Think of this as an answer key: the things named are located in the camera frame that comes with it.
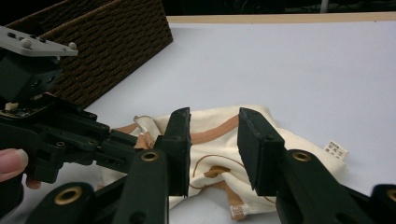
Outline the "cream baby bodysuit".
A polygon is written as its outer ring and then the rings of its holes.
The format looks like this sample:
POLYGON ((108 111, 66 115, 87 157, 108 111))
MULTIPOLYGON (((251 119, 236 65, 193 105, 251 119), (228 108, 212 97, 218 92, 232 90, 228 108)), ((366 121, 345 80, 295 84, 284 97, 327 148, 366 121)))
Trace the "cream baby bodysuit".
MULTIPOLYGON (((286 149, 302 149, 315 156, 337 179, 346 170, 344 159, 326 152, 301 136, 279 127, 265 105, 232 105, 191 112, 191 165, 189 196, 205 189, 222 189, 227 194, 231 220, 244 220, 247 215, 276 211, 276 197, 260 197, 251 189, 245 165, 237 147, 239 108, 261 113, 285 140, 286 149)), ((137 137, 135 149, 151 149, 164 134, 170 115, 135 116, 132 124, 117 131, 137 137)))

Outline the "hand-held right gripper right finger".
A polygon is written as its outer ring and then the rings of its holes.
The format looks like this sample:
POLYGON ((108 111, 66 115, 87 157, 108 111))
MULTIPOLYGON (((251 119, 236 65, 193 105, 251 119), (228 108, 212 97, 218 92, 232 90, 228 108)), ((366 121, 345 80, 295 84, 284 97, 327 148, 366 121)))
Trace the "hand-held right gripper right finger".
POLYGON ((314 154, 286 149, 259 112, 239 109, 237 146, 259 196, 274 196, 282 224, 374 224, 314 154))

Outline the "brown woven basket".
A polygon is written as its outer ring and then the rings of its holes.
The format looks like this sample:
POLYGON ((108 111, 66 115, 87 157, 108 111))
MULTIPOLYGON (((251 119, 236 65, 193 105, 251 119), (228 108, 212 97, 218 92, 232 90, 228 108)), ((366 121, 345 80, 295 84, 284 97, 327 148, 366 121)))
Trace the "brown woven basket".
POLYGON ((77 44, 49 91, 84 107, 173 42, 161 0, 63 0, 7 27, 77 44))

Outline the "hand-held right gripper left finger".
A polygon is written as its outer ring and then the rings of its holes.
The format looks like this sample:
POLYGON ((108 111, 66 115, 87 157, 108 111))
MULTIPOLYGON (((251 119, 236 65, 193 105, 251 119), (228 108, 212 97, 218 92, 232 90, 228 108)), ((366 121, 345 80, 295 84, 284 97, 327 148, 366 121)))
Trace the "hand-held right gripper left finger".
POLYGON ((191 114, 174 111, 154 148, 135 154, 113 224, 168 224, 169 198, 189 194, 191 114))

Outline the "white table mat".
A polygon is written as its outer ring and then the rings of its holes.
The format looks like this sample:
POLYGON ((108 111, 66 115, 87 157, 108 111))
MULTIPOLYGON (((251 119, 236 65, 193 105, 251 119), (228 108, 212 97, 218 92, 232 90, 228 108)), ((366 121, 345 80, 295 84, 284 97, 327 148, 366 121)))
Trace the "white table mat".
POLYGON ((173 42, 91 105, 113 127, 181 108, 266 105, 347 151, 343 183, 396 184, 396 21, 173 23, 173 42))

